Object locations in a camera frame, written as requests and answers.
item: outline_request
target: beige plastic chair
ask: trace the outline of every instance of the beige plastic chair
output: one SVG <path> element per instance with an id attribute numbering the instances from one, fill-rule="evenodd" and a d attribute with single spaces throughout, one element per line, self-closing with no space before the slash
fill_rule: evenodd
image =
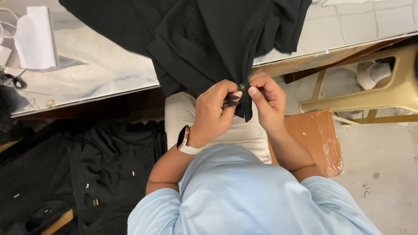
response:
<path id="1" fill-rule="evenodd" d="M 365 62 L 375 59 L 393 56 L 396 58 L 395 66 L 390 76 L 380 80 L 375 88 L 360 92 L 318 99 L 326 70 L 319 73 L 310 100 L 302 101 L 299 105 L 301 112 L 311 110 L 322 110 L 330 108 L 336 111 L 369 110 L 367 117 L 361 119 L 347 120 L 337 116 L 334 119 L 351 125 L 376 124 L 376 123 L 402 123 L 417 122 L 418 115 L 402 115 L 392 117 L 376 117 L 377 109 L 382 108 L 404 108 L 418 112 L 418 82 L 415 78 L 414 61 L 418 52 L 418 45 L 410 45 L 402 48 L 386 50 L 382 52 L 367 54 L 354 58 L 338 66 Z"/>

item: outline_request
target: white table surface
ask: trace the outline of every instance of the white table surface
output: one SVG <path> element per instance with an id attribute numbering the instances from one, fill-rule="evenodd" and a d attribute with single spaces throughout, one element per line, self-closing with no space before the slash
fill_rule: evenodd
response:
<path id="1" fill-rule="evenodd" d="M 19 15 L 25 14 L 26 6 L 40 5 L 50 8 L 58 54 L 84 65 L 44 73 L 26 71 L 22 79 L 28 87 L 9 94 L 13 117 L 45 111 L 48 100 L 66 106 L 159 86 L 149 58 L 127 52 L 94 32 L 60 6 L 58 0 L 0 1 L 0 7 Z M 311 5 L 297 52 L 283 54 L 273 50 L 255 58 L 253 65 L 416 32 L 417 14 L 417 2 L 412 0 Z M 15 23 L 2 12 L 0 19 L 5 18 Z M 8 73 L 22 71 L 16 65 L 12 67 Z"/>

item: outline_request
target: sleeve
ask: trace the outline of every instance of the sleeve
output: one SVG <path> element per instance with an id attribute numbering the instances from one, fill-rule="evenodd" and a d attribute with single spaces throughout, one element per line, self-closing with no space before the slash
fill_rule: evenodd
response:
<path id="1" fill-rule="evenodd" d="M 179 216 L 180 194 L 159 189 L 145 196 L 128 217 L 128 235 L 169 235 Z"/>
<path id="2" fill-rule="evenodd" d="M 301 184 L 311 192 L 313 202 L 321 210 L 326 213 L 333 211 L 345 217 L 364 234 L 381 234 L 350 193 L 336 182 L 321 176 L 311 176 L 304 179 Z"/>

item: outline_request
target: white pants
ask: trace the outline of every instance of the white pants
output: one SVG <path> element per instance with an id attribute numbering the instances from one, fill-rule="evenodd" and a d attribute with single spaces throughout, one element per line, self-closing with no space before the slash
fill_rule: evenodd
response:
<path id="1" fill-rule="evenodd" d="M 178 134 L 185 125 L 192 126 L 196 116 L 196 100 L 184 92 L 174 94 L 166 99 L 165 126 L 167 147 L 177 143 Z M 234 121 L 225 134 L 214 139 L 206 148 L 218 143 L 238 144 L 255 154 L 262 162 L 271 163 L 267 134 L 258 122 L 258 111 L 252 103 L 252 119 L 245 122 L 243 118 L 234 117 Z"/>

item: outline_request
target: fingernail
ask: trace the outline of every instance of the fingernail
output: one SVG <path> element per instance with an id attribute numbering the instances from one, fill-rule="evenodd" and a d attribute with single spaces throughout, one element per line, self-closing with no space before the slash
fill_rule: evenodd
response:
<path id="1" fill-rule="evenodd" d="M 249 89 L 248 89 L 248 94 L 250 94 L 250 95 L 255 95 L 257 93 L 257 88 L 255 88 L 255 87 L 250 87 Z"/>
<path id="2" fill-rule="evenodd" d="M 241 97 L 242 96 L 242 92 L 235 92 L 233 95 L 236 95 L 238 97 Z"/>

